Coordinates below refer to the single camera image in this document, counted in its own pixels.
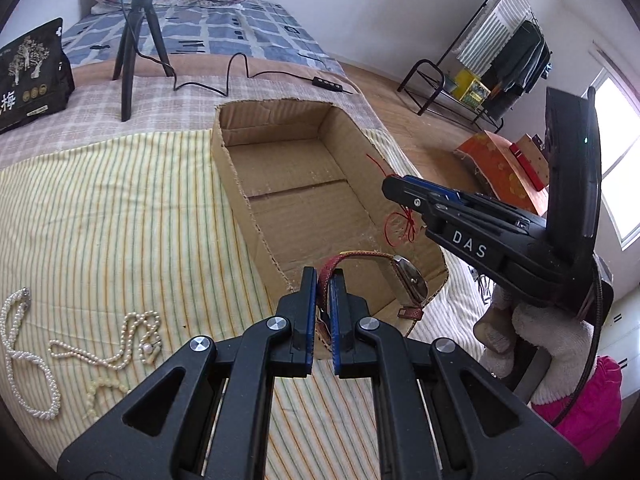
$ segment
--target black tripod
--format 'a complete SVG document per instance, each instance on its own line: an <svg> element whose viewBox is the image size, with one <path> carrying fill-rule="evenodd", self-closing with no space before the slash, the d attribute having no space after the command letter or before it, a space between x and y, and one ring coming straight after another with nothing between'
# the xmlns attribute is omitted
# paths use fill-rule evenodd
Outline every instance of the black tripod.
<svg viewBox="0 0 640 480"><path fill-rule="evenodd" d="M153 0L131 0L131 10L127 17L129 25L125 23L122 39L120 40L120 46L118 48L116 65L113 69L114 81L120 77L120 71L123 71L121 111L123 123L131 118L131 94L133 89L133 74L136 69L136 46L140 40L140 28L142 27L142 20L145 19L145 16L146 22L149 24L151 37L154 39L156 50L158 51L158 57L160 61L164 63L162 66L164 73L167 77L173 75L170 69L169 57L167 56L164 46L164 40L162 39L158 16L153 6Z"/></svg>

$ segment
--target pink clothing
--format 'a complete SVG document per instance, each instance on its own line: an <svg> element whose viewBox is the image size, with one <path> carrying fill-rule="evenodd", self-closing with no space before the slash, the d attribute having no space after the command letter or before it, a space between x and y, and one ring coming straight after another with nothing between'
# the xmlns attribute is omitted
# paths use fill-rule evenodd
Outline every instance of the pink clothing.
<svg viewBox="0 0 640 480"><path fill-rule="evenodd" d="M593 377L584 387L575 406L556 430L592 465L609 447L620 430L622 371L611 357L599 357ZM551 422L569 403L569 397L550 404L533 405L534 411Z"/></svg>

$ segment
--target black bag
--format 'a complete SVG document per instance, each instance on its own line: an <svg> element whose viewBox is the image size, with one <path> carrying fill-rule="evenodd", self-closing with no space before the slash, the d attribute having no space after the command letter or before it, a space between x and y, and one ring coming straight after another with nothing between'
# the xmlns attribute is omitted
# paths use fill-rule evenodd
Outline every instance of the black bag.
<svg viewBox="0 0 640 480"><path fill-rule="evenodd" d="M0 49L0 134L66 108L74 91L62 18Z"/></svg>

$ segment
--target white knit glove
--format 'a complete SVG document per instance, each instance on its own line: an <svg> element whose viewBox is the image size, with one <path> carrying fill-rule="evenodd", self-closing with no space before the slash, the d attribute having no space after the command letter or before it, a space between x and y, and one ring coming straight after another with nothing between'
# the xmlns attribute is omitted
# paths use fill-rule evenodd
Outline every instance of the white knit glove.
<svg viewBox="0 0 640 480"><path fill-rule="evenodd" d="M552 357L551 366L531 402L548 404L574 392L587 362L593 327L559 308L538 308L514 301L496 286L492 304L476 324L474 334L486 346L480 364L499 378L513 369L516 334L545 348ZM594 363L590 378L595 369Z"/></svg>

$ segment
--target white bead necklace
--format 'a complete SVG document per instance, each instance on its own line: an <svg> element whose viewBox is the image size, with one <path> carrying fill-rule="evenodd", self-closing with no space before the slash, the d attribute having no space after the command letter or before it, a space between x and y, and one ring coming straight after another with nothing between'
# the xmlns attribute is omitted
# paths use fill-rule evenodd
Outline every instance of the white bead necklace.
<svg viewBox="0 0 640 480"><path fill-rule="evenodd" d="M112 357L106 359L100 358L97 355L82 350L81 348L75 348L59 339L49 341L49 354L55 359L75 357L96 367L105 367L116 371L122 370L131 361L133 355L133 336L141 325L146 329L146 332L140 338L138 357L144 364L151 365L156 360L162 348L162 342L158 333L160 316L153 310L147 310L144 314L130 312L125 316L122 329L120 330L120 350ZM64 349L65 352L56 353L53 351L54 347L60 347Z"/></svg>
<svg viewBox="0 0 640 480"><path fill-rule="evenodd" d="M9 330L9 335L7 336L7 318L11 307L14 306L17 301L20 301L20 303L18 303L17 305L14 320L11 325L11 330ZM14 292L12 295L6 298L6 300L4 300L2 311L0 312L0 338L2 339L2 344L4 345L4 366L6 367L9 386L11 386L11 391L14 393L15 398L18 399L18 404L20 404L28 413L36 418L51 420L52 418L55 418L55 416L60 411L60 391L58 390L58 385L56 384L56 380L53 377L53 373L45 364L42 357L32 354L31 352L19 351L14 348L15 340L18 337L18 330L20 330L20 324L22 323L22 318L30 307L31 294L28 288L18 290L17 292ZM36 408L32 408L30 405L28 405L26 400L24 400L24 397L20 393L20 390L15 383L13 362L14 359L24 359L26 361L34 363L40 370L42 370L42 372L44 373L44 377L47 380L47 386L49 387L49 396L51 398L51 405L48 410L37 410Z"/></svg>
<svg viewBox="0 0 640 480"><path fill-rule="evenodd" d="M95 394L98 388L114 388L120 390L124 395L128 395L130 390L116 379L106 377L98 377L95 381L91 381L86 388L86 416L95 422L100 418L95 411Z"/></svg>

